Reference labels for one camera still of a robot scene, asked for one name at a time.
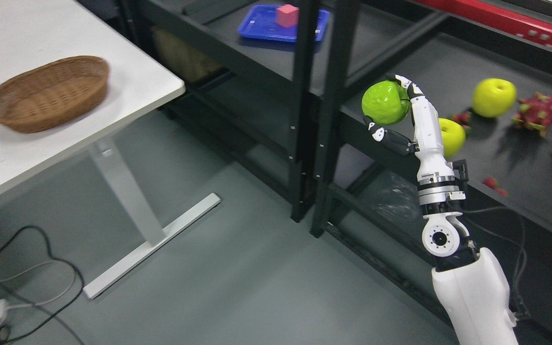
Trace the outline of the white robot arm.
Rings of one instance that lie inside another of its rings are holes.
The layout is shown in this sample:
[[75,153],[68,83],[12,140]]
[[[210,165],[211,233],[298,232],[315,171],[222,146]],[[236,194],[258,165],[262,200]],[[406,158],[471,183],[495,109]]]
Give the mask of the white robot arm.
[[460,201],[454,171],[442,160],[422,163],[418,192],[427,223],[423,246],[434,256],[432,284],[448,313],[461,345],[517,345],[516,318],[509,308],[510,286],[499,261],[488,248],[477,248],[460,212],[449,201]]

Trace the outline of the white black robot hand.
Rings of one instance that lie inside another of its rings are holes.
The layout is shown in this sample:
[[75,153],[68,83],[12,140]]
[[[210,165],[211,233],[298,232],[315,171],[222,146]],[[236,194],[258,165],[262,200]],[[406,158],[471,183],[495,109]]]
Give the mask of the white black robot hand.
[[414,81],[397,74],[388,74],[386,80],[396,81],[405,89],[411,102],[410,112],[414,127],[414,138],[375,124],[369,116],[363,116],[372,139],[402,156],[416,155],[420,160],[417,181],[421,185],[443,183],[454,180],[453,168],[444,155],[442,132],[435,107]]

